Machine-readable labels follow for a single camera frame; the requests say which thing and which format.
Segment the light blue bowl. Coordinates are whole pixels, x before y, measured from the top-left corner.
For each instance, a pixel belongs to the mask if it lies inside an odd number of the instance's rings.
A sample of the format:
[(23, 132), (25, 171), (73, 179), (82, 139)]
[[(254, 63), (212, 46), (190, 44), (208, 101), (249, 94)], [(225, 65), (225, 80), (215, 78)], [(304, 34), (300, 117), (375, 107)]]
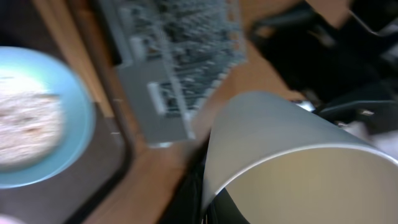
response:
[(1, 172), (1, 188), (36, 184), (63, 172), (85, 152), (96, 126), (96, 108), (78, 75), (59, 59), (32, 49), (1, 47), (1, 74), (27, 77), (60, 97), (64, 134), (55, 152), (33, 166)]

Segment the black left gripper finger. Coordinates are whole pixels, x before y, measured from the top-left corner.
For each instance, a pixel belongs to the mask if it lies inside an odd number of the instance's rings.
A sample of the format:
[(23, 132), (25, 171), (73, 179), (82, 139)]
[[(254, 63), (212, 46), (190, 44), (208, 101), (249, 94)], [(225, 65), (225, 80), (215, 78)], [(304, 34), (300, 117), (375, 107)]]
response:
[(203, 174), (209, 138), (198, 147), (188, 164), (172, 200), (157, 221), (158, 224), (248, 224), (228, 191), (223, 189), (204, 212), (201, 211)]

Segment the pale green cup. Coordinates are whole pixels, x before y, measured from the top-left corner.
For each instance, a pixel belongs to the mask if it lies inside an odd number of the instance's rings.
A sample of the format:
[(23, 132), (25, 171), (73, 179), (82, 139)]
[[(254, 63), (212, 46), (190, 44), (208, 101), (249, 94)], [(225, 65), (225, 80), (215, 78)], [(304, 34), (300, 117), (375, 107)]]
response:
[(201, 208), (227, 222), (396, 223), (397, 159), (272, 93), (230, 99), (211, 128)]

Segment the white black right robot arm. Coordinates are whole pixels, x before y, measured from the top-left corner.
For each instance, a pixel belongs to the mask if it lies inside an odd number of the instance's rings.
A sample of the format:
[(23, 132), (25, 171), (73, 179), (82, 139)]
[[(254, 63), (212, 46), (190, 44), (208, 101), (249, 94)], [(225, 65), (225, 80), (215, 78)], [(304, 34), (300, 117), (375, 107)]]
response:
[(310, 109), (250, 91), (218, 113), (161, 223), (396, 223), (397, 2), (342, 27), (306, 2), (247, 37)]

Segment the rice leftovers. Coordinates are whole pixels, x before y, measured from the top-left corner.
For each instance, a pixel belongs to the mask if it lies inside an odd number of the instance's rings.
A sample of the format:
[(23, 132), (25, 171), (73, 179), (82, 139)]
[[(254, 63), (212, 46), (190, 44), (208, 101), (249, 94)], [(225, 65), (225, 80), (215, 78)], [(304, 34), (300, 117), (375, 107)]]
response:
[(31, 166), (63, 138), (60, 97), (29, 77), (1, 77), (1, 170)]

